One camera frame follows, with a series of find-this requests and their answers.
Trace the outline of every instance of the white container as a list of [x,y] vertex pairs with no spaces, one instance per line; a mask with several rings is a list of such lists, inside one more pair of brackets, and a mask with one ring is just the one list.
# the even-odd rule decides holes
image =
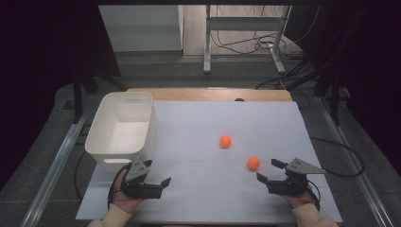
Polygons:
[[155,138],[151,94],[110,93],[97,109],[85,149],[107,171],[117,172],[137,156],[143,162],[151,160]]

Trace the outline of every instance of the white tabletop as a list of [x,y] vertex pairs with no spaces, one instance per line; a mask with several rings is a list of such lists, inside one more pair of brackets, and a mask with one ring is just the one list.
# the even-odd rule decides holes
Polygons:
[[[295,102],[154,101],[157,138],[146,183],[171,177],[159,200],[137,207],[132,221],[162,223],[285,224],[294,222],[286,201],[269,194],[247,160],[261,160],[258,172],[284,180],[272,158],[300,158],[320,166]],[[232,144],[221,148],[221,135]],[[77,219],[104,218],[114,173],[97,165]],[[308,175],[322,194],[321,213],[342,222],[324,175]]]

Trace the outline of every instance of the metal stand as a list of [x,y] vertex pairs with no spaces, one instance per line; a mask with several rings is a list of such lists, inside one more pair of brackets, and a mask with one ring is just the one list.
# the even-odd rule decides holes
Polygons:
[[285,74],[286,69],[280,59],[278,46],[288,19],[290,6],[284,7],[280,17],[211,17],[210,5],[206,6],[206,44],[204,47],[203,72],[211,72],[210,31],[237,30],[237,31],[276,31],[274,44],[270,45],[271,56],[279,74]]

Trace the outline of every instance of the human hand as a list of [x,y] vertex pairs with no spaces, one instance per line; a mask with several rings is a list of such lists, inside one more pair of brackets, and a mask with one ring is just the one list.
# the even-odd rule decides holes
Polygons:
[[113,190],[113,198],[112,198],[112,204],[118,206],[121,210],[133,214],[135,211],[136,206],[141,203],[142,201],[145,201],[146,199],[133,199],[130,197],[127,197],[123,191],[121,191],[121,182],[124,177],[124,173],[127,170],[124,170],[120,173],[120,175],[117,178],[117,181],[115,181],[114,185],[114,190]]
[[308,204],[308,203],[313,203],[315,202],[313,200],[313,198],[310,196],[309,193],[304,192],[304,194],[300,195],[300,196],[283,196],[280,195],[280,197],[282,197],[283,199],[285,199],[286,201],[289,202],[289,204],[291,205],[292,209],[295,209],[299,206]]

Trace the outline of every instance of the orange ball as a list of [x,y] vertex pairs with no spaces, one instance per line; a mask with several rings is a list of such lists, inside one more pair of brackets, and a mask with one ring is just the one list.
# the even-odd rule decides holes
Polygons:
[[228,135],[223,135],[220,138],[220,144],[224,148],[228,148],[231,144],[231,138]]
[[252,170],[256,170],[260,165],[260,161],[256,157],[251,157],[248,159],[248,167]]

